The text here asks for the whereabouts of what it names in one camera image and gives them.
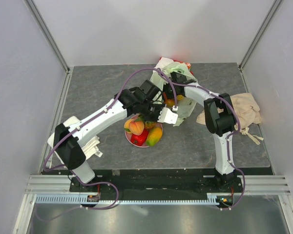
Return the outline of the fake yellow pear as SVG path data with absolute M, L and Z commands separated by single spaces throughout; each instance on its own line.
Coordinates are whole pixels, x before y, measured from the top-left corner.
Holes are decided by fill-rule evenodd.
M 124 130 L 127 132 L 127 133 L 129 133 L 129 134 L 131 134 L 131 131 L 130 131 L 130 129 L 129 129 L 129 124 L 133 121 L 134 119 L 128 119 L 125 123 L 124 123 Z

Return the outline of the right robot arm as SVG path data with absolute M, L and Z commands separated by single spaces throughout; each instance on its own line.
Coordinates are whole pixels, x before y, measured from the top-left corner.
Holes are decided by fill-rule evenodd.
M 211 92 L 196 81 L 187 80 L 175 72 L 170 78 L 163 72 L 159 72 L 159 75 L 169 83 L 174 98 L 177 98 L 177 95 L 183 95 L 204 107 L 205 124 L 213 135 L 215 143 L 214 186 L 216 190 L 225 192 L 237 178 L 237 169 L 232 156 L 232 136 L 235 125 L 240 127 L 230 95 Z

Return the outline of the small yellow fake fruit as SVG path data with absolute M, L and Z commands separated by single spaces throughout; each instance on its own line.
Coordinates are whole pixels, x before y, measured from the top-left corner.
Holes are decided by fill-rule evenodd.
M 178 95 L 178 96 L 177 96 L 177 100 L 178 100 L 178 101 L 181 101 L 183 98 L 184 98 L 183 95 Z

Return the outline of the fake red bell pepper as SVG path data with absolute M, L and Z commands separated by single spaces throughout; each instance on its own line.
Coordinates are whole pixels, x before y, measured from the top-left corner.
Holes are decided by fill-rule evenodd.
M 149 131 L 144 129 L 142 134 L 139 136 L 132 134 L 130 142 L 136 146 L 143 146 L 147 140 L 148 133 Z

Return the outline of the fake pineapple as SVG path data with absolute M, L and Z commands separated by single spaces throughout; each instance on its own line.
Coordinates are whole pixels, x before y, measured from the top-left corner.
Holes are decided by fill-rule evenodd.
M 136 120 L 143 122 L 144 128 L 147 130 L 151 130 L 157 126 L 157 122 L 147 121 L 147 120 L 145 120 L 143 115 L 138 115 Z

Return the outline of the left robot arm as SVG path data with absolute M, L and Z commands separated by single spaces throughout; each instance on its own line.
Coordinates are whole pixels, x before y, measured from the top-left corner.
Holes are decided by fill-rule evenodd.
M 83 189 L 91 192 L 98 184 L 95 173 L 86 161 L 86 147 L 98 133 L 132 114 L 141 114 L 149 121 L 157 121 L 163 106 L 155 104 L 153 98 L 160 91 L 146 80 L 139 87 L 122 90 L 88 117 L 82 120 L 72 117 L 72 124 L 61 123 L 55 128 L 47 143 L 50 147 L 56 147 L 56 155 L 80 179 Z

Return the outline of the fake peach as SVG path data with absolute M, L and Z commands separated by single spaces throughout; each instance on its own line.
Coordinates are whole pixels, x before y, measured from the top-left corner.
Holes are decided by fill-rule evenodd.
M 145 125 L 142 121 L 135 121 L 135 120 L 130 122 L 128 127 L 130 132 L 137 136 L 141 135 L 145 129 Z

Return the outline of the fake red orange mango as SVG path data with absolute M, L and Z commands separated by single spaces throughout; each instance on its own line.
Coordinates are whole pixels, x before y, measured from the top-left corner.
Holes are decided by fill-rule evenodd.
M 167 107 L 173 107 L 175 105 L 175 99 L 167 99 L 167 98 L 164 98 L 164 104 L 167 106 Z

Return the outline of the green avocado print plastic bag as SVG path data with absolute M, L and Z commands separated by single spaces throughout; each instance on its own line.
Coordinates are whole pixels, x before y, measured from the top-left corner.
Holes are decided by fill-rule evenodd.
M 184 88 L 177 86 L 177 83 L 185 84 L 197 81 L 191 71 L 191 64 L 162 57 L 155 68 L 161 70 L 174 85 L 172 88 L 165 78 L 153 71 L 150 81 L 162 91 L 162 95 L 156 97 L 168 108 L 177 108 L 178 119 L 174 126 L 180 126 L 186 118 L 190 117 L 196 106 L 194 100 L 185 96 Z

